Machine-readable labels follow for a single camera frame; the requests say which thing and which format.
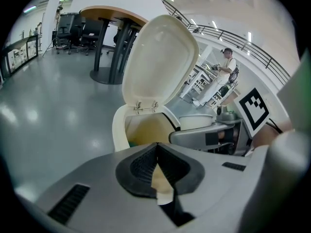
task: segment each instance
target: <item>white shoe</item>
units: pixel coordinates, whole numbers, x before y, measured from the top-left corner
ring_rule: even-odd
[[[200,106],[201,104],[199,103],[199,101],[192,101],[192,103],[195,105],[195,106]]]

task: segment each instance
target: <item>vent grille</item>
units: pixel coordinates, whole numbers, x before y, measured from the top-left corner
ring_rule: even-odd
[[[238,171],[242,171],[242,172],[246,168],[246,166],[235,164],[235,163],[232,163],[232,162],[225,162],[225,163],[222,164],[222,166],[225,166],[225,167],[228,167],[228,168],[231,168],[231,169],[235,169],[235,170],[238,170]]]
[[[48,213],[48,215],[61,224],[66,224],[77,209],[89,187],[81,184],[75,185]]]

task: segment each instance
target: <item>metal railing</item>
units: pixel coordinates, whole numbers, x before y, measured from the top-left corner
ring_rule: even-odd
[[[181,14],[174,6],[168,3],[166,0],[162,0],[164,6],[168,10],[169,14],[175,17],[180,17],[181,22],[188,28],[189,31],[212,36],[220,41],[227,42],[237,49],[244,51],[249,56],[260,61],[266,69],[271,71],[273,75],[284,85],[289,79],[289,73],[277,62],[271,55],[265,50],[261,49],[254,43],[249,42],[247,39],[240,37],[232,32],[215,29],[206,25],[195,25],[190,23],[183,14]]]

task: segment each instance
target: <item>man's arm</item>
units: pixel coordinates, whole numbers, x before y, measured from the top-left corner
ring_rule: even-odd
[[[220,67],[220,68],[219,68],[219,70],[220,70],[220,71],[227,72],[227,73],[229,73],[229,74],[231,74],[231,73],[232,73],[232,70],[231,70],[231,69],[229,69],[229,68],[223,68],[223,67]]]

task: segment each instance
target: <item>toilet lid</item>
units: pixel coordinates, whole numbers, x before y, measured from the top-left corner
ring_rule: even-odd
[[[139,32],[125,68],[122,94],[129,106],[168,103],[193,69],[199,47],[175,17],[161,15]]]

